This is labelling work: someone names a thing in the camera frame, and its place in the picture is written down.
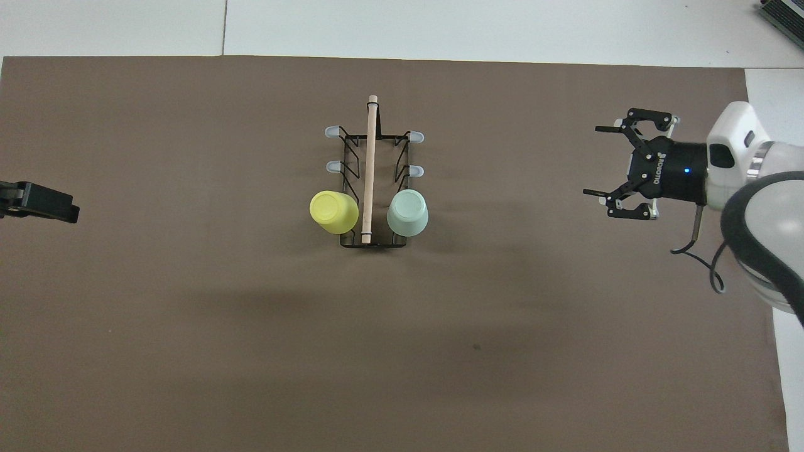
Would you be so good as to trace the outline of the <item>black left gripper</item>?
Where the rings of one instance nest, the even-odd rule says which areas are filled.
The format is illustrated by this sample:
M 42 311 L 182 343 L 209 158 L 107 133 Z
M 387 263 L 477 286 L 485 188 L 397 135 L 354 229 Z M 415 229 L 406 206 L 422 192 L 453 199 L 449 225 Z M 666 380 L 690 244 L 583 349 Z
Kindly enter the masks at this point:
M 38 217 L 77 223 L 79 215 L 80 208 L 73 203 L 72 195 L 32 182 L 1 181 L 2 218 Z

